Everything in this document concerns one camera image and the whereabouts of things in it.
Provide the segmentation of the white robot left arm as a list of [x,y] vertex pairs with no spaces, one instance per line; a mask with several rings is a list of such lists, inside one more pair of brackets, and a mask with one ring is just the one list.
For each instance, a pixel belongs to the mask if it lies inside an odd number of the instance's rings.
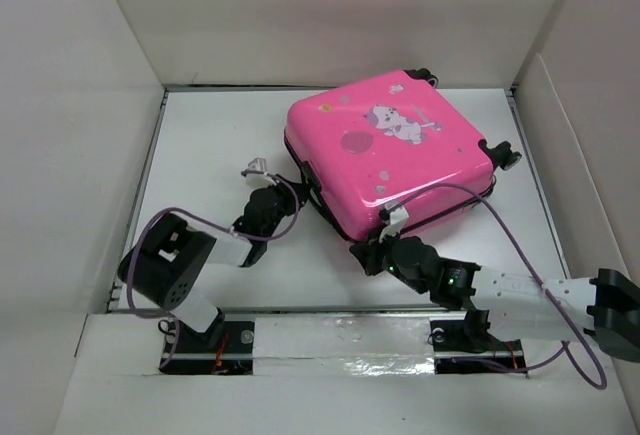
[[266,185],[251,193],[243,214],[231,226],[217,225],[178,207],[165,208],[149,220],[117,271],[132,313],[171,316],[174,336],[185,330],[190,342],[205,352],[220,345],[224,324],[218,307],[192,293],[205,265],[255,265],[270,241],[293,228],[310,195],[305,182],[251,169],[242,174]]

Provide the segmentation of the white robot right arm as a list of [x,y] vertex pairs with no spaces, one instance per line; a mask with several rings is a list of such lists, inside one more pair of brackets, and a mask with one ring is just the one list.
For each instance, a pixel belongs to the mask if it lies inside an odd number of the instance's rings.
[[585,339],[612,358],[639,360],[639,288],[617,270],[536,281],[442,257],[418,237],[374,239],[349,250],[366,275],[387,272],[432,303],[464,312],[462,336],[474,348],[496,338]]

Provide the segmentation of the pink hard-shell suitcase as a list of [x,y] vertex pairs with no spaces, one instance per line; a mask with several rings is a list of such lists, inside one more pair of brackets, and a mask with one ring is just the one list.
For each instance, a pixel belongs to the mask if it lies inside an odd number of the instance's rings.
[[497,169],[519,162],[509,142],[490,146],[436,85],[427,69],[395,70],[289,108],[285,146],[344,240],[382,228],[390,201],[409,213],[403,232],[463,212],[491,194]]

